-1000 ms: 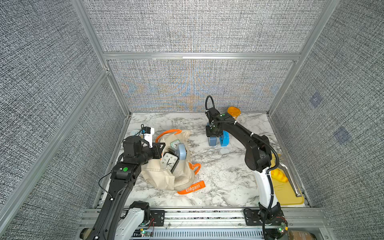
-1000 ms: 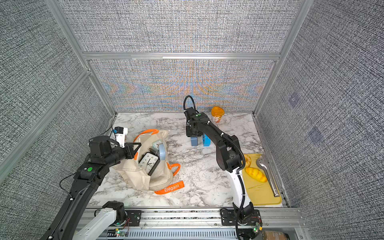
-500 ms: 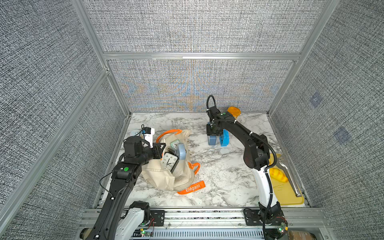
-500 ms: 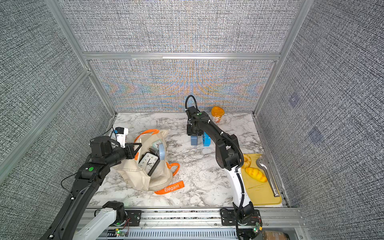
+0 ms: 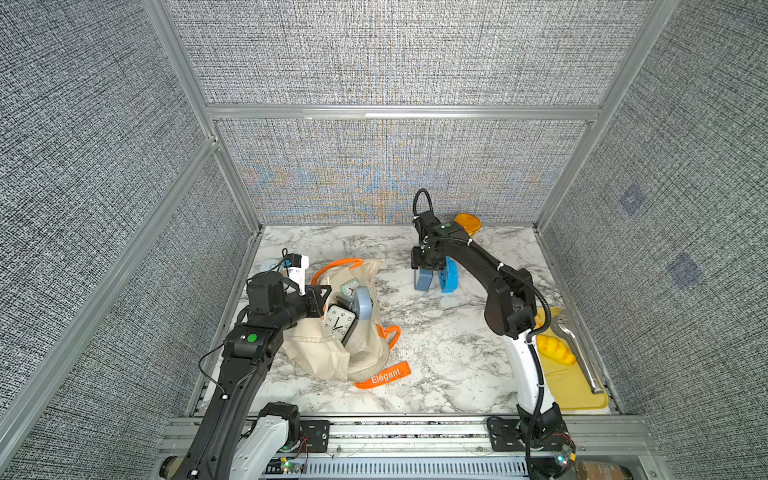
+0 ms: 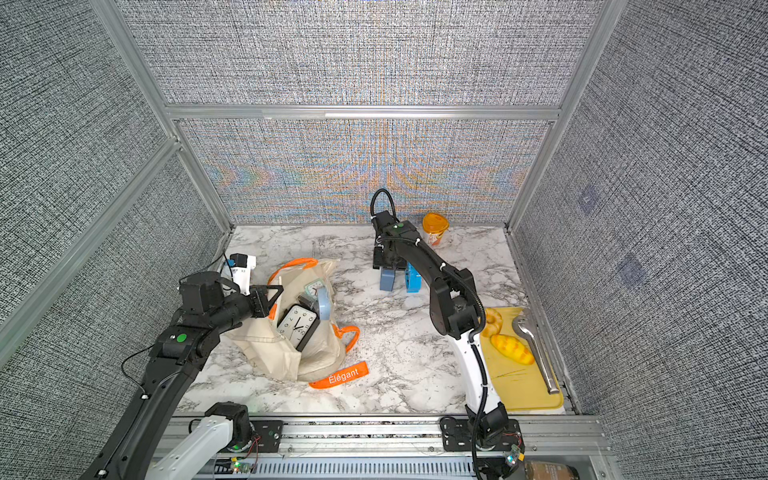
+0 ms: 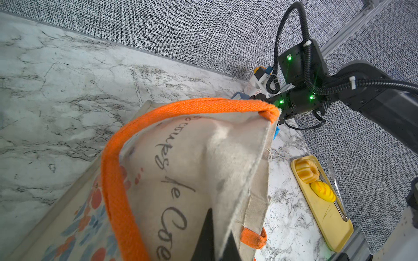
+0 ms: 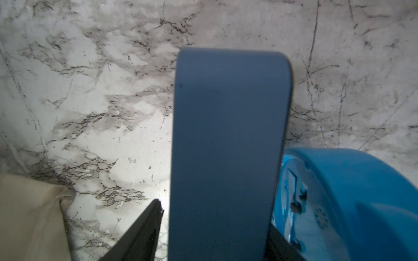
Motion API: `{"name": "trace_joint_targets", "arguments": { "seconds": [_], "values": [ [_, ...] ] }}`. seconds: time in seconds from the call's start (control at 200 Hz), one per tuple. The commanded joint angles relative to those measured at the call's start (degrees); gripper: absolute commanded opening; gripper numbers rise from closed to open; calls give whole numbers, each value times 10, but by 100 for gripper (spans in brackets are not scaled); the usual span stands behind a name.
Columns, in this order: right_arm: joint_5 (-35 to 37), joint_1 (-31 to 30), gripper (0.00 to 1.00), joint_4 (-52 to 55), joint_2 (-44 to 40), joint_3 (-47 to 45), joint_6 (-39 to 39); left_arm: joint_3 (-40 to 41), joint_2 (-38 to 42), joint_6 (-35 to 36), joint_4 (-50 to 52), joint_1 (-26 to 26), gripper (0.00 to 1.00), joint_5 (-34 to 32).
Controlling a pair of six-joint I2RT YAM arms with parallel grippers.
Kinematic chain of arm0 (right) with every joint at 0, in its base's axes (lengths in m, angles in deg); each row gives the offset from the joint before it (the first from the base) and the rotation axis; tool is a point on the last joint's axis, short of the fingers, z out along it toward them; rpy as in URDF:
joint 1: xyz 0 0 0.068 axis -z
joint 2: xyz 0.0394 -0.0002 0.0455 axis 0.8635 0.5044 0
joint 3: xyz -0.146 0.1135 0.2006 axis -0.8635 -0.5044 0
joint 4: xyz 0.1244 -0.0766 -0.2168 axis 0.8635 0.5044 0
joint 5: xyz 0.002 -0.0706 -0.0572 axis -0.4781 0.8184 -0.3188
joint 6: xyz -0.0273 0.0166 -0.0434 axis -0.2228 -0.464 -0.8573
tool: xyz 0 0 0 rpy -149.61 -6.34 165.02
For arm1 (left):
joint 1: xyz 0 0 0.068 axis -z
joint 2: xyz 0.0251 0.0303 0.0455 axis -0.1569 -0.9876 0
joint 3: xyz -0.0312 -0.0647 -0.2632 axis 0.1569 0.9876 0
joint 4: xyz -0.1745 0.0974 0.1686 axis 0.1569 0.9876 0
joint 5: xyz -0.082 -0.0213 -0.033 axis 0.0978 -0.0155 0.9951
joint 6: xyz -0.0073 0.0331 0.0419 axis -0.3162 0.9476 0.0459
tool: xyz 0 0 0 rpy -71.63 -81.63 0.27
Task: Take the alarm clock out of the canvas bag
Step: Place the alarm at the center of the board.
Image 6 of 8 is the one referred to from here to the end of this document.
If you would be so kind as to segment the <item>blue round whale alarm clock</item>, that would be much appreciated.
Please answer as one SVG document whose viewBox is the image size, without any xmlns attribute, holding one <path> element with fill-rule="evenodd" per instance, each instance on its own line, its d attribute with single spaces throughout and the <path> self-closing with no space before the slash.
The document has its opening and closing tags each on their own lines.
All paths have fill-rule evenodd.
<svg viewBox="0 0 768 480">
<path fill-rule="evenodd" d="M 422 288 L 422 276 L 417 269 L 410 263 L 407 264 L 405 270 L 406 292 L 419 293 Z"/>
</svg>

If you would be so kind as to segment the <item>beige canvas tote bag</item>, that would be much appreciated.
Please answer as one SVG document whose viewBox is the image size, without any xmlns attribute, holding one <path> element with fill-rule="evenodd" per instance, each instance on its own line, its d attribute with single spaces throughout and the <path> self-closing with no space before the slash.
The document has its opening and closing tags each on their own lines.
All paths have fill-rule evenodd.
<svg viewBox="0 0 768 480">
<path fill-rule="evenodd" d="M 365 367 L 342 367 L 347 354 L 356 346 L 360 329 L 340 326 L 335 318 L 334 288 L 331 275 L 339 264 L 336 259 L 299 258 L 271 274 L 268 285 L 282 285 L 284 291 L 267 318 L 251 318 L 226 334 L 242 351 L 248 362 L 274 380 L 306 382 L 315 389 L 328 389 L 365 376 Z M 324 281 L 332 301 L 329 321 L 321 321 L 302 352 L 277 331 L 281 317 L 294 304 L 317 312 L 318 303 L 303 297 L 304 286 L 313 280 Z"/>
</svg>

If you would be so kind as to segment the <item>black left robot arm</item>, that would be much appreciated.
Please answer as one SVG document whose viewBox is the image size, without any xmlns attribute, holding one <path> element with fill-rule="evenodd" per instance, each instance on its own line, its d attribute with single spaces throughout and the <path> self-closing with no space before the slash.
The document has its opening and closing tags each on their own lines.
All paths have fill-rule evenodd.
<svg viewBox="0 0 768 480">
<path fill-rule="evenodd" d="M 252 285 L 244 294 L 216 271 L 179 281 L 182 306 L 172 325 L 148 347 L 142 380 L 83 479 L 142 479 L 176 407 L 202 371 L 223 333 L 264 318 L 284 292 L 281 285 Z"/>
</svg>

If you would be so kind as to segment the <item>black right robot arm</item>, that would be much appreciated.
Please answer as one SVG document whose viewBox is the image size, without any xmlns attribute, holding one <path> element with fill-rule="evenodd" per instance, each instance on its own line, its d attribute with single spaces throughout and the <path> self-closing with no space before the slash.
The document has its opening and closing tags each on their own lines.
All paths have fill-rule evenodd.
<svg viewBox="0 0 768 480">
<path fill-rule="evenodd" d="M 466 389 L 472 448 L 491 450 L 506 433 L 509 416 L 495 392 L 483 356 L 480 334 L 486 311 L 474 277 L 441 258 L 409 221 L 385 210 L 371 215 L 375 231 L 374 263 L 379 269 L 404 262 L 429 287 L 430 319 L 437 333 L 452 339 Z"/>
</svg>

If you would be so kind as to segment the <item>blue-grey rectangular alarm clock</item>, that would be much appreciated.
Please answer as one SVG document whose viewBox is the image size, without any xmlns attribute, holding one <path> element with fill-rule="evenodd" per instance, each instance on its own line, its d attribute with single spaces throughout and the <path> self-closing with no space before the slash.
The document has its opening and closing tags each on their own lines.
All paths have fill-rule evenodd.
<svg viewBox="0 0 768 480">
<path fill-rule="evenodd" d="M 379 288 L 382 291 L 392 292 L 394 290 L 395 280 L 396 280 L 396 271 L 394 269 L 388 269 L 388 268 L 380 269 Z"/>
</svg>

